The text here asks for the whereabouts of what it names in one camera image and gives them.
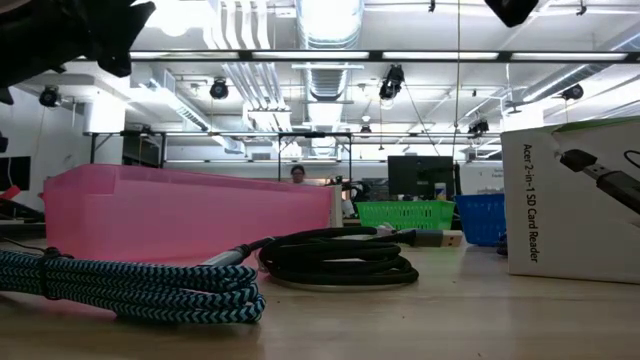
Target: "pink plastic bin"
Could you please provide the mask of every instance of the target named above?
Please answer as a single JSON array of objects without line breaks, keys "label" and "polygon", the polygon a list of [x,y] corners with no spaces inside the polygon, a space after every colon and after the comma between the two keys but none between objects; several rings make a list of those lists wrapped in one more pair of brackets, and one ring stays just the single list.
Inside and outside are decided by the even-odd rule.
[{"label": "pink plastic bin", "polygon": [[324,228],[331,189],[117,165],[45,183],[47,240],[76,258],[199,261],[268,236]]}]

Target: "white product box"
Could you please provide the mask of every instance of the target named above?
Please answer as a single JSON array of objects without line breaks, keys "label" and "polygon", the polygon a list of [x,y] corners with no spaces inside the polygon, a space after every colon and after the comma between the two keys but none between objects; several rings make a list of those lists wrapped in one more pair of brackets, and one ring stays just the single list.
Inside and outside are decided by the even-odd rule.
[{"label": "white product box", "polygon": [[509,272],[640,283],[640,118],[502,135]]}]

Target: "green plastic basket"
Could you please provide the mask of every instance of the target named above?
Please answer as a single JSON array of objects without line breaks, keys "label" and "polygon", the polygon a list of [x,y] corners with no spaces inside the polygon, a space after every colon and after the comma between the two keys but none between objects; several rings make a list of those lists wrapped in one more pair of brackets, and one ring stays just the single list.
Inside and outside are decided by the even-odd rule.
[{"label": "green plastic basket", "polygon": [[394,229],[450,230],[455,203],[450,201],[385,201],[357,203],[362,226],[391,224]]}]

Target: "desk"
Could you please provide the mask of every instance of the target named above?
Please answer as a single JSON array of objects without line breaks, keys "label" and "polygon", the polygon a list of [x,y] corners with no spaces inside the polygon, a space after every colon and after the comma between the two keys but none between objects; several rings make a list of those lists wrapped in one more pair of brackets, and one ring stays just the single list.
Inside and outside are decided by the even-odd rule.
[{"label": "desk", "polygon": [[640,358],[638,286],[512,277],[505,259],[475,247],[403,253],[420,280],[390,291],[314,293],[262,279],[268,304],[257,325],[140,327],[9,294],[0,297],[0,358]]}]

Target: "box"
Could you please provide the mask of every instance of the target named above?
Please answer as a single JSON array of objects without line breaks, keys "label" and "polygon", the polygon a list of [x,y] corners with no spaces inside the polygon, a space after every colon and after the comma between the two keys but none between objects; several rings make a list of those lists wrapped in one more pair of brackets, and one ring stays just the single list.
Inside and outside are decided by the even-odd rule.
[{"label": "box", "polygon": [[332,195],[330,187],[84,165],[45,182],[47,244],[79,259],[198,264],[327,227]]},{"label": "box", "polygon": [[640,118],[502,135],[509,272],[640,283]]}]

